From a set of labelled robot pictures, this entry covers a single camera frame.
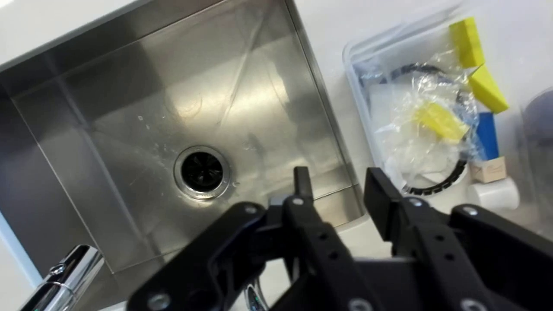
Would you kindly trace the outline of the clear container with dark object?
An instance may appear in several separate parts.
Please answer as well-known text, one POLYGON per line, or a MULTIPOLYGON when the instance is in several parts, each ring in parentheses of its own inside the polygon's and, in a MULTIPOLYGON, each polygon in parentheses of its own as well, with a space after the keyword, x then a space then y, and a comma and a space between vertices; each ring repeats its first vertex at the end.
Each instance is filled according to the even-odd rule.
POLYGON ((523 129, 537 199, 553 209, 553 87, 524 108, 523 129))

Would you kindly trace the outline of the yellow foam wedge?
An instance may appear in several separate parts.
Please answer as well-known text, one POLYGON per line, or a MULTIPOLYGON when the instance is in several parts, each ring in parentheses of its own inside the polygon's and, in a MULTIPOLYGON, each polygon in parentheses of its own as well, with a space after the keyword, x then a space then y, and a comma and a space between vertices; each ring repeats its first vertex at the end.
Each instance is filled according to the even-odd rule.
POLYGON ((485 64, 469 75, 468 84, 476 100, 492 113, 500 114, 508 110, 509 104, 485 64))

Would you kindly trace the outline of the clear plastic bag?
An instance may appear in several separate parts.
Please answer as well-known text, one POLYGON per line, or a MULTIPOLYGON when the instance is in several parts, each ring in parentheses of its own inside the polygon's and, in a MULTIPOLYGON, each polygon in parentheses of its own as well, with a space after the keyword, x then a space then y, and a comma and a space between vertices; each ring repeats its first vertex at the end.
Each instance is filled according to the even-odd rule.
POLYGON ((359 77, 370 114, 369 130, 383 169, 403 187, 454 183, 470 161, 481 158, 477 103, 467 72, 449 52, 399 66, 376 63, 359 77), (449 143, 413 120, 426 101, 451 110, 469 131, 449 143))

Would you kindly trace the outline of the yellow block in plastic bag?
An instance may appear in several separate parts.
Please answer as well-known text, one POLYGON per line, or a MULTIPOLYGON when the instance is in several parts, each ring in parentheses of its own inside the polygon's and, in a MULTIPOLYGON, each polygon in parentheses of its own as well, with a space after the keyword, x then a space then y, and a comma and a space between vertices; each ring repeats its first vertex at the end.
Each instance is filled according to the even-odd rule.
POLYGON ((458 116, 436 102, 422 104, 413 113, 413 120, 449 143, 460 142, 469 131, 469 126, 458 116))

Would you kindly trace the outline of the clear plastic container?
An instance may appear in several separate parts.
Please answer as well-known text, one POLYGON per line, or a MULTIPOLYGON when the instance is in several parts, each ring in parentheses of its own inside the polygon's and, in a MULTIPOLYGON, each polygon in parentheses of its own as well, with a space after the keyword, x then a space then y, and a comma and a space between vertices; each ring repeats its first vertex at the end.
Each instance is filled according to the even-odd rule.
MULTIPOLYGON (((377 159, 376 143, 371 139, 370 114, 359 77, 376 63, 399 66, 425 61, 442 52, 451 53, 461 65, 448 26, 471 16, 480 36, 484 64, 509 104, 508 110, 493 114, 499 156, 505 158, 507 177, 513 179, 520 193, 517 209, 489 211, 553 240, 553 209, 537 199, 523 129, 524 108, 532 98, 553 87, 553 0, 425 1, 421 8, 404 14, 389 28, 347 44, 343 63, 372 161, 383 169, 377 159)), ((468 79, 478 67, 462 68, 468 79)), ((475 101, 478 113, 491 112, 476 98, 475 101)), ((424 197, 441 211, 448 211, 459 203, 469 203, 466 189, 480 183, 472 179, 469 163, 454 183, 430 188, 403 187, 398 179, 383 171, 401 194, 424 197)))

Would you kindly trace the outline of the small wooden block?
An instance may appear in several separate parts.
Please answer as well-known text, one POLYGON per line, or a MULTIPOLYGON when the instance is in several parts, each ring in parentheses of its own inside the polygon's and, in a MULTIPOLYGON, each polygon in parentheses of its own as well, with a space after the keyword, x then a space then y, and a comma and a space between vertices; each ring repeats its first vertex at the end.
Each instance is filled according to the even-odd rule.
POLYGON ((508 176, 504 157, 470 162, 469 168, 472 179, 484 184, 506 179, 508 176))

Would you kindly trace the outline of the yellow foam block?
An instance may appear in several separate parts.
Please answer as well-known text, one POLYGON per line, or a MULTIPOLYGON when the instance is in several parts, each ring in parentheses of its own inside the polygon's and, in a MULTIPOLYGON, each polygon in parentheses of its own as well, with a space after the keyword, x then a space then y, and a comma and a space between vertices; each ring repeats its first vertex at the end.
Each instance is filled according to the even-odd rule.
POLYGON ((486 61, 475 19, 471 16, 459 20, 450 24, 448 29, 462 67, 472 68, 484 65, 486 61))

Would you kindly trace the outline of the stainless steel sink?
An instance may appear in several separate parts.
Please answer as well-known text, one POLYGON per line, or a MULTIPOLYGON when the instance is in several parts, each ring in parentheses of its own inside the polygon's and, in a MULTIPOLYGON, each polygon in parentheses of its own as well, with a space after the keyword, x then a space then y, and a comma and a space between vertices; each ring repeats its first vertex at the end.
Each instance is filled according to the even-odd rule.
POLYGON ((363 216, 299 0, 148 0, 0 72, 0 215, 38 280, 73 246, 105 264, 76 311, 123 302, 239 201, 267 205, 308 167, 315 207, 363 216), (209 146, 227 191, 176 186, 209 146))

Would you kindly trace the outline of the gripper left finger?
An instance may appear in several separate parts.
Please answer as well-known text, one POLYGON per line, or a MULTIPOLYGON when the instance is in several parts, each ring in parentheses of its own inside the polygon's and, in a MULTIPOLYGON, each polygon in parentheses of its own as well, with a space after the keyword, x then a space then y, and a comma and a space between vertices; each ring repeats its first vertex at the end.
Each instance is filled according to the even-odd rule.
POLYGON ((278 205, 239 202, 128 299, 127 311, 227 311, 270 260, 292 285, 269 311, 377 311, 377 297, 314 207, 308 168, 278 205))

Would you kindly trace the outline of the blue block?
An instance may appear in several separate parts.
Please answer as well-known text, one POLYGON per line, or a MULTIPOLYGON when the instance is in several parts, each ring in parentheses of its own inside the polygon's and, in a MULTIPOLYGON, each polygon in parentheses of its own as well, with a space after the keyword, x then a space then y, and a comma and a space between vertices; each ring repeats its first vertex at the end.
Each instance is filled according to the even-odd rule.
POLYGON ((480 112, 477 126, 482 161, 499 158, 499 145, 496 136, 495 118, 492 112, 480 112))

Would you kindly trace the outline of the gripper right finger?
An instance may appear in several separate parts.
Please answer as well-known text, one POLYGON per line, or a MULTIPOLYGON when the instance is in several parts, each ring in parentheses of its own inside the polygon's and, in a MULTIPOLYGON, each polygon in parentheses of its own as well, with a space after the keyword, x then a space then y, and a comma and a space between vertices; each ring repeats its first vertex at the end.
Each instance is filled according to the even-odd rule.
POLYGON ((392 250, 363 264, 375 311, 553 311, 553 242, 470 203, 403 197, 380 168, 364 203, 392 250))

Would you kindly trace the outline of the chrome faucet head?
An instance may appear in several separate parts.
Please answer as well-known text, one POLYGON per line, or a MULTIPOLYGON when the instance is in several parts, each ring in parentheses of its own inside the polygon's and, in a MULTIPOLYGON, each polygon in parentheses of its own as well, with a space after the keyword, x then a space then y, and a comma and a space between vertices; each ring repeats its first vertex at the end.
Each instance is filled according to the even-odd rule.
POLYGON ((105 260, 97 248, 75 246, 36 287, 18 311, 71 311, 95 279, 105 260))

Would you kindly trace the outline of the round sink drain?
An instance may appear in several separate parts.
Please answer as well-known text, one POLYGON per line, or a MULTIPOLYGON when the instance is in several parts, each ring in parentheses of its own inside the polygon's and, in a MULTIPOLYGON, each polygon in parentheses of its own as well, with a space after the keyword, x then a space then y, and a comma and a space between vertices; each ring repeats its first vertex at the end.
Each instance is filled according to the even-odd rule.
POLYGON ((192 146, 178 154, 172 175, 178 189, 195 201, 221 197, 229 188, 231 168, 227 158, 209 146, 192 146))

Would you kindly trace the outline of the white cylinder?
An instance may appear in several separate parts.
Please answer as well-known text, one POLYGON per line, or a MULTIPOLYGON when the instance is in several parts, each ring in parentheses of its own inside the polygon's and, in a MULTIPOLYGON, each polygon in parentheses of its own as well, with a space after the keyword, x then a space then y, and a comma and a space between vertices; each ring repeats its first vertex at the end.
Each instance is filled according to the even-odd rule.
POLYGON ((490 183, 474 183, 466 189, 469 203, 488 210, 515 210, 520 205, 519 189, 510 177, 490 183))

